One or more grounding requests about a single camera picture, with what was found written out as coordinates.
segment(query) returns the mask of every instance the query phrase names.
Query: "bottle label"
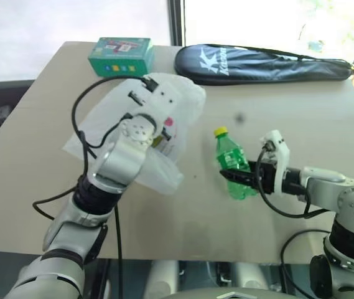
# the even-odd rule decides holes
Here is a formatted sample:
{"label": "bottle label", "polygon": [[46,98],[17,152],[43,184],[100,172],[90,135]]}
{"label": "bottle label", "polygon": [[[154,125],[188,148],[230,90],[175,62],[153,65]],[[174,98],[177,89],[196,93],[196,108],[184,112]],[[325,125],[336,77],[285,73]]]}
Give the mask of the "bottle label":
{"label": "bottle label", "polygon": [[231,151],[227,151],[219,155],[219,157],[217,157],[217,160],[221,164],[221,167],[223,169],[226,168],[245,169],[246,167],[242,167],[242,166],[248,167],[247,160],[241,148],[234,148]]}
{"label": "bottle label", "polygon": [[163,135],[158,136],[152,144],[152,147],[160,151],[164,156],[171,157],[172,160],[175,160],[176,154],[175,151],[179,150],[177,146],[178,132],[177,132],[177,125],[175,124],[175,120],[171,117],[168,117],[164,122],[165,132],[171,137],[169,140],[164,138]]}

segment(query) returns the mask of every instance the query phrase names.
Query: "green plastic bottle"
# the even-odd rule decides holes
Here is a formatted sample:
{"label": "green plastic bottle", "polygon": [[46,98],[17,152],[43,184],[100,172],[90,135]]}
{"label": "green plastic bottle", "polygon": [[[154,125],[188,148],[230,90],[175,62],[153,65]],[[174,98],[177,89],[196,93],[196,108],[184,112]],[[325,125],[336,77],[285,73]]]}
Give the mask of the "green plastic bottle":
{"label": "green plastic bottle", "polygon": [[[229,138],[228,129],[222,126],[214,131],[214,135],[217,138],[216,157],[221,169],[235,168],[250,171],[242,147]],[[230,181],[228,181],[228,192],[233,199],[238,200],[257,194],[254,189],[248,186]]]}

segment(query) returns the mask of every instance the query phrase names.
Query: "yellow bottle cap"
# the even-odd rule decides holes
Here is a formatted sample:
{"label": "yellow bottle cap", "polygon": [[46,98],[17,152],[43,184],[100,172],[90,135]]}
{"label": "yellow bottle cap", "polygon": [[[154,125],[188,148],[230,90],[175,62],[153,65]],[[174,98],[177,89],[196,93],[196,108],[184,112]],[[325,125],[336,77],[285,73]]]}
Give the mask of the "yellow bottle cap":
{"label": "yellow bottle cap", "polygon": [[217,137],[217,136],[227,133],[227,132],[228,132],[228,129],[225,126],[221,126],[214,131],[214,135]]}

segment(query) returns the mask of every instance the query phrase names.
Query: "red sticker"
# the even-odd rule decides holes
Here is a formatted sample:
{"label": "red sticker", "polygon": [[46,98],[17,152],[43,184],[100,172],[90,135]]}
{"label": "red sticker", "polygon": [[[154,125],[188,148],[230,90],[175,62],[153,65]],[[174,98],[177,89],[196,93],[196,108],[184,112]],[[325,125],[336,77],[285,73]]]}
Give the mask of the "red sticker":
{"label": "red sticker", "polygon": [[168,117],[168,119],[165,120],[164,124],[166,126],[172,126],[172,124],[174,123],[174,120],[172,120],[171,117]]}

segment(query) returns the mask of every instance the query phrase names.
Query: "bag strap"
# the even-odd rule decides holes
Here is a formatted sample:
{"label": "bag strap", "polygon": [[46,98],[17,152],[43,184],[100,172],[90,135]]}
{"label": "bag strap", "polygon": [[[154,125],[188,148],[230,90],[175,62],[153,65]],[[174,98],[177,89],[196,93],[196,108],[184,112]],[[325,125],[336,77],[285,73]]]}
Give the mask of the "bag strap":
{"label": "bag strap", "polygon": [[217,44],[205,44],[209,45],[210,47],[230,47],[230,48],[244,48],[248,50],[254,50],[254,51],[259,51],[259,52],[264,52],[267,54],[274,54],[274,55],[284,55],[284,56],[293,56],[297,57],[299,60],[302,59],[311,59],[311,60],[317,60],[317,61],[323,61],[323,62],[330,62],[332,64],[338,64],[341,65],[342,67],[346,67],[348,69],[353,69],[353,65],[350,64],[349,62],[343,60],[343,59],[322,59],[322,58],[316,58],[308,55],[300,55],[296,53],[290,53],[290,52],[284,52],[280,50],[272,50],[272,49],[265,49],[265,48],[255,48],[255,47],[245,47],[243,45],[217,45]]}

